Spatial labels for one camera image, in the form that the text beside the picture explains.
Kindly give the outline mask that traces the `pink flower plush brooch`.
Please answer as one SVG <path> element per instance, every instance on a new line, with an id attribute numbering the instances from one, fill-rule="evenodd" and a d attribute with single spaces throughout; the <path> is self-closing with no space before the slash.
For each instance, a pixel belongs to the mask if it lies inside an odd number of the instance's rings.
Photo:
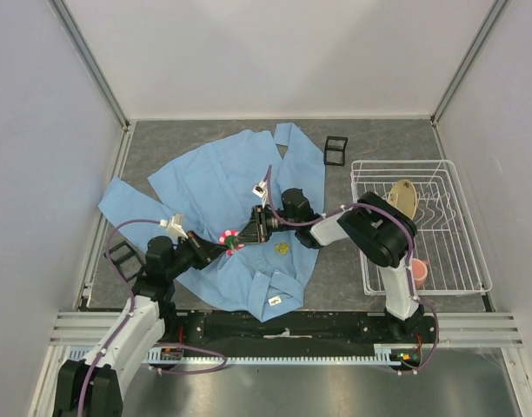
<path id="1" fill-rule="evenodd" d="M 239 241 L 238 236 L 239 232 L 234 229 L 225 230 L 221 234 L 219 243 L 227 248 L 227 255 L 233 255 L 235 252 L 243 248 L 244 244 Z"/>

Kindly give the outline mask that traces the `light blue shirt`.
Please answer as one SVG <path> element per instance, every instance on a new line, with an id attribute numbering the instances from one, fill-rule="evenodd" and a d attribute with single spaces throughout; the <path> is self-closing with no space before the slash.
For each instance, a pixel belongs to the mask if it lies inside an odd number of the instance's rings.
<path id="1" fill-rule="evenodd" d="M 316 212 L 323 211 L 323 153 L 289 122 L 278 124 L 275 132 L 244 130 L 168 162 L 149 178 L 156 199 L 115 178 L 98 207 L 141 250 L 151 238 L 164 235 L 156 221 L 175 213 L 183 214 L 186 229 L 217 242 L 225 230 L 239 231 L 248 222 L 252 207 L 260 202 L 252 188 L 268 172 L 278 208 L 281 193 L 296 188 Z M 290 245 L 287 255 L 275 251 L 282 242 Z M 266 243 L 247 245 L 177 280 L 214 308 L 246 310 L 268 321 L 303 305 L 317 255 L 294 233 L 274 233 Z"/>

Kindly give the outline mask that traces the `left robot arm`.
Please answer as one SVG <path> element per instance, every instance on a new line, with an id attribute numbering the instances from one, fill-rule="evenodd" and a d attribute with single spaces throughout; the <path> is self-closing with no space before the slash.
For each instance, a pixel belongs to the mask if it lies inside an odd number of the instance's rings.
<path id="1" fill-rule="evenodd" d="M 175 242 L 151 239 L 122 313 L 79 361 L 66 360 L 57 376 L 54 416 L 120 416 L 123 399 L 148 352 L 178 335 L 174 280 L 202 270 L 228 249 L 189 231 Z"/>

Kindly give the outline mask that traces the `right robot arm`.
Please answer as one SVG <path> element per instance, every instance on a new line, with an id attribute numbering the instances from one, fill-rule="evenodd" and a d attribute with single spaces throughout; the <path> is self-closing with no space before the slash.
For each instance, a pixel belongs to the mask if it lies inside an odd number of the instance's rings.
<path id="1" fill-rule="evenodd" d="M 394 341 L 407 341 L 422 322 L 424 307 L 412 282 L 411 256 L 416 225 L 374 192 L 367 192 L 332 215 L 319 215 L 301 189 L 282 193 L 281 209 L 264 203 L 252 208 L 242 231 L 227 237 L 230 249 L 265 243 L 277 232 L 293 231 L 309 249 L 349 238 L 374 263 L 385 286 L 386 331 Z"/>

